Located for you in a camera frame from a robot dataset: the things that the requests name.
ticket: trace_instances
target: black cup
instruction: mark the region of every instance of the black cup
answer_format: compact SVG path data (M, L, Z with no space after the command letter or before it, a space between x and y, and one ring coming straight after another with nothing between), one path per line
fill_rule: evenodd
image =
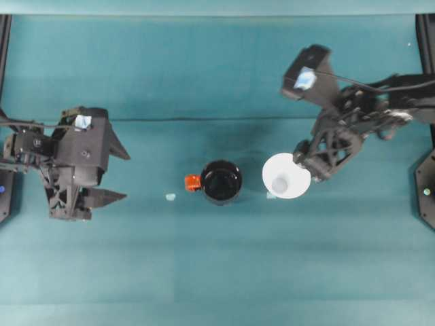
M224 160L208 163L201 173L201 189L216 205L233 201L242 188L242 174L238 166Z

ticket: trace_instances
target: black cable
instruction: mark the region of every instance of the black cable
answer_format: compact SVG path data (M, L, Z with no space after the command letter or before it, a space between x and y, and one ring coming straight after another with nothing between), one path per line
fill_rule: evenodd
M400 91L400 90L414 90L414 89L417 89L417 88L427 87L427 86L435 84L435 79L434 79L434 80L426 81L426 82L421 83L421 84L415 84L415 85L410 85L410 86L398 86L398 87L390 87L390 88L376 88L376 87L372 87L370 85L361 83L359 81L356 81L356 80L353 80L353 79L350 79L350 78L337 76L337 75L335 75L333 73L326 73L324 71L317 71L317 70L315 70L315 73L319 74L319 75L325 75L325 76L333 77L335 79L341 80L342 82L347 82L347 83L350 83L350 84L353 84L353 85L357 85L360 88L363 88L365 90L368 90L368 91L374 92L374 93L389 93L389 92L397 92L397 91Z
M49 128L49 129L79 129L79 130L86 130L84 128L71 126L68 124L37 124L34 122L14 122L14 121L6 121L6 122L0 122L0 126L20 126L20 127L29 127L29 128Z

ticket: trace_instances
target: small white object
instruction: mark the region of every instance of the small white object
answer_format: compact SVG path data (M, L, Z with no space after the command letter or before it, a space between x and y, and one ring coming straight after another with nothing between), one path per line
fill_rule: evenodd
M279 153L263 166L263 183L271 195L292 199L303 195L311 183L311 173L293 162L293 154Z
M270 192L267 192L267 193L266 193L266 198L267 198L267 199L277 199L277 197L274 196L274 195L272 195Z
M77 115L75 117L74 126L77 127L75 131L81 131L83 129L87 129L92 122L92 117L89 115Z
M175 200L175 198L177 197L177 195L176 194L166 194L165 197L166 197L166 200L168 202L173 202Z
M316 79L317 77L314 73L314 70L312 70L311 68L303 67L300 70L296 83L294 83L294 88L309 90L311 87L313 87Z

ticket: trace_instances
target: metal frame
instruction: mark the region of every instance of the metal frame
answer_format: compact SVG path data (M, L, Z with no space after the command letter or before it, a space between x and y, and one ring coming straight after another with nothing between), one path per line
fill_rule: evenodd
M426 74L435 73L435 14L415 16L417 41L419 44L421 66ZM435 148L435 125L430 125L432 146ZM415 183L420 217L435 229L435 149L417 167Z
M5 78L11 22L11 15L0 15L0 100L3 93L3 80ZM0 193L0 222L10 215L14 179L14 172L0 170L0 186L2 187L2 192Z

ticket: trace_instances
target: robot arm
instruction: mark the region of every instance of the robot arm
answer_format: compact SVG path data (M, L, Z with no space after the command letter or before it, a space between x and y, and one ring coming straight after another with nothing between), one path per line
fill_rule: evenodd
M330 50L318 45L303 49L285 73L282 93L322 109L311 131L300 142L293 159L316 181L329 179L362 148L369 134L390 140L396 129L416 119L435 120L435 76L392 75L362 84L333 74ZM352 84L338 89L337 80Z
M43 124L10 120L1 114L14 133L6 138L0 169L26 173L29 168L41 177L50 208L57 219L90 219L93 208L123 199L126 195L100 185L109 155L130 156L113 131L105 109L78 107L62 113L51 136Z

